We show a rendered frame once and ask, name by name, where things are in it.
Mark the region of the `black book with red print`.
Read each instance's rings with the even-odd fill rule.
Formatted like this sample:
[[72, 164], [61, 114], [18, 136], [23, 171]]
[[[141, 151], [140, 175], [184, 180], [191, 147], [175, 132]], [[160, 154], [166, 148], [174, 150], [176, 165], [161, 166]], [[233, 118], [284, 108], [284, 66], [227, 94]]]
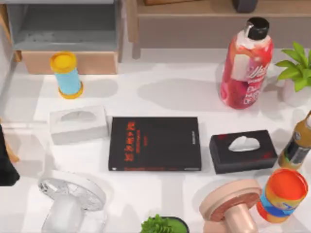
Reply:
[[114, 117], [110, 171], [200, 171], [196, 117]]

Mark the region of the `white tissue box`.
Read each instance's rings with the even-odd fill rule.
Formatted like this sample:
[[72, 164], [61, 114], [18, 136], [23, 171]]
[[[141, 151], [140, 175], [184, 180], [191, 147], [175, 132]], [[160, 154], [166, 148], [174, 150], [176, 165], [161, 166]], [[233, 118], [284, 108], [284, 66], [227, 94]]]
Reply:
[[109, 126], [103, 106], [51, 112], [49, 129], [53, 143], [56, 145], [109, 137]]

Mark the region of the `black tissue box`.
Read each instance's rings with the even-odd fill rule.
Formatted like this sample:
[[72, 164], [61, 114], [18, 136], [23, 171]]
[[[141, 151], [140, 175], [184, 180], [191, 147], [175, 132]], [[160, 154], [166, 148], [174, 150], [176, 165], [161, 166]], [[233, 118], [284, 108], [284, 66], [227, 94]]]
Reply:
[[213, 135], [209, 150], [217, 174], [272, 168], [277, 159], [267, 130]]

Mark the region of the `yellow and blue can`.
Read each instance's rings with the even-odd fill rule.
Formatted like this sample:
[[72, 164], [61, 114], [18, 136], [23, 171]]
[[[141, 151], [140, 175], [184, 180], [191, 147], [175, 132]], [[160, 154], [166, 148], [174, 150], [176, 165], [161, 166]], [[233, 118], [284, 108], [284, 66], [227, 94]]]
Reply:
[[58, 82], [59, 94], [65, 99], [75, 99], [83, 93], [83, 83], [77, 70], [76, 56], [70, 51], [60, 51], [50, 58], [51, 70]]

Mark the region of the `wooden open shelf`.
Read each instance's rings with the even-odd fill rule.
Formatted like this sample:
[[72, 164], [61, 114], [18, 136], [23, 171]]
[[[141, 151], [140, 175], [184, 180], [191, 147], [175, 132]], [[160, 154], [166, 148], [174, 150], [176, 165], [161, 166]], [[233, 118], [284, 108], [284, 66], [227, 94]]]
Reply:
[[224, 49], [251, 17], [270, 23], [277, 48], [293, 41], [311, 47], [311, 0], [258, 0], [250, 13], [239, 13], [232, 0], [195, 0], [146, 5], [123, 0], [132, 56], [142, 49]]

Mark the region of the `red bottle with black cap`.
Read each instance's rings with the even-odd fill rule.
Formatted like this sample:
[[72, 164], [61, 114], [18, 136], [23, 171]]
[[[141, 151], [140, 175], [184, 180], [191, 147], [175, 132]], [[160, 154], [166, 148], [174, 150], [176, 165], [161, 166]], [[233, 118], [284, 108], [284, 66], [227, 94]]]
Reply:
[[251, 17], [231, 39], [220, 87], [227, 106], [245, 109], [257, 101], [274, 51], [269, 28], [265, 18]]

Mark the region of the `pale wooden drawer front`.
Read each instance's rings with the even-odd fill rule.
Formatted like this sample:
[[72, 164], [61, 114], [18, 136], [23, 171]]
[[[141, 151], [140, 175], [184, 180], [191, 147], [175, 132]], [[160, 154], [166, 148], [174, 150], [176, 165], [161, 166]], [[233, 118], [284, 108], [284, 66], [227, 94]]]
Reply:
[[79, 74], [116, 74], [118, 52], [107, 51], [23, 51], [22, 58], [31, 74], [68, 72], [74, 68]]

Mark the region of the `green plant in black pot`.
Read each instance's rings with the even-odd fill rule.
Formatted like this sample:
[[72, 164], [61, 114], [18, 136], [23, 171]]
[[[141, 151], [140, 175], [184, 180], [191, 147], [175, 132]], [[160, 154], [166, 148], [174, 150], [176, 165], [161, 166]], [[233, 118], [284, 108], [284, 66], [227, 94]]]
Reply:
[[141, 223], [140, 233], [190, 233], [188, 225], [175, 216], [148, 217]]

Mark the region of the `pink table fan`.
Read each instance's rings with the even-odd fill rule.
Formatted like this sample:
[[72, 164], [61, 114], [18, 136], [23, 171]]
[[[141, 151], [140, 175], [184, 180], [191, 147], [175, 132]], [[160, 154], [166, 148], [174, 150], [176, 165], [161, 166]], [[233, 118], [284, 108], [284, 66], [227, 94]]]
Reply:
[[261, 193], [254, 179], [232, 181], [209, 193], [199, 207], [203, 233], [259, 233], [249, 209], [259, 201]]

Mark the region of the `white table fan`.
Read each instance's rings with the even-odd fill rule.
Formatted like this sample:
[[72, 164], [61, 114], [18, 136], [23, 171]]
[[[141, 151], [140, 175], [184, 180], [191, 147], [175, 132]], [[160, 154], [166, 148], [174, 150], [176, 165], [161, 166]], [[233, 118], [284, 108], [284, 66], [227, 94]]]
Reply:
[[38, 188], [53, 200], [42, 233], [104, 233], [106, 194], [96, 183], [50, 170], [39, 178]]

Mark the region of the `pulled-out grey drawer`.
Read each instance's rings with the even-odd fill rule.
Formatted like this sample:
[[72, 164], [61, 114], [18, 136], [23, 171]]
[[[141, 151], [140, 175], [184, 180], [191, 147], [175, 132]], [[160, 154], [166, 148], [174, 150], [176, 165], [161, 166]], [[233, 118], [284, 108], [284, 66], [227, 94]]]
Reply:
[[15, 50], [116, 51], [121, 0], [7, 0]]

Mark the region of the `brown bottle with dark label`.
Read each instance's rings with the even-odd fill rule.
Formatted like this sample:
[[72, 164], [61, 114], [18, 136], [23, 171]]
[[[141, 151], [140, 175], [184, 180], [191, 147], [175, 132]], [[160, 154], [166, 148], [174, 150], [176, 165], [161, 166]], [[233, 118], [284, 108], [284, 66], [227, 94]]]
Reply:
[[311, 150], [311, 110], [294, 128], [293, 134], [278, 158], [280, 167], [299, 169]]

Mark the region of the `dark grey object on shelf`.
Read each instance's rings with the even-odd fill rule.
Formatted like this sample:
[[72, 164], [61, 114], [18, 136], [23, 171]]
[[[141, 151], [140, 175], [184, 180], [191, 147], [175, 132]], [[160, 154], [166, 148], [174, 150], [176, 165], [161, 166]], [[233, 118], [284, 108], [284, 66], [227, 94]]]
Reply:
[[232, 0], [232, 4], [238, 13], [251, 13], [255, 10], [258, 0]]

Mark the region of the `green plant in white pot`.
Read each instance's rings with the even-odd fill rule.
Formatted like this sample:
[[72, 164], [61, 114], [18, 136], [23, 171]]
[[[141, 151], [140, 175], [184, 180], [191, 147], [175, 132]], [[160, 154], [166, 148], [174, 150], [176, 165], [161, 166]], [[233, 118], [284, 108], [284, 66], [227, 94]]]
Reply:
[[306, 52], [303, 45], [294, 41], [291, 49], [282, 52], [290, 57], [275, 63], [283, 68], [277, 77], [284, 81], [282, 99], [291, 107], [299, 107], [311, 99], [311, 49]]

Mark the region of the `orange and blue can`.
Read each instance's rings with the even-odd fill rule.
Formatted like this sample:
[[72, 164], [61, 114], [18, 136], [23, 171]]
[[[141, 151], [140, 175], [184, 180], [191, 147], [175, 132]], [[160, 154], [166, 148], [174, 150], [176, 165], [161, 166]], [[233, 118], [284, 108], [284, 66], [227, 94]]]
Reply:
[[303, 201], [309, 187], [298, 171], [279, 168], [269, 177], [256, 204], [260, 216], [270, 223], [286, 221]]

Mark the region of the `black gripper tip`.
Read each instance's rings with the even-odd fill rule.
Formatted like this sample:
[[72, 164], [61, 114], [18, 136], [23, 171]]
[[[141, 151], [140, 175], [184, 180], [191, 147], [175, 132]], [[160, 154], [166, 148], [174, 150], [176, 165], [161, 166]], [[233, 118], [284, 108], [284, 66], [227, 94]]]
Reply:
[[0, 187], [13, 186], [19, 179], [20, 175], [9, 159], [0, 125]]

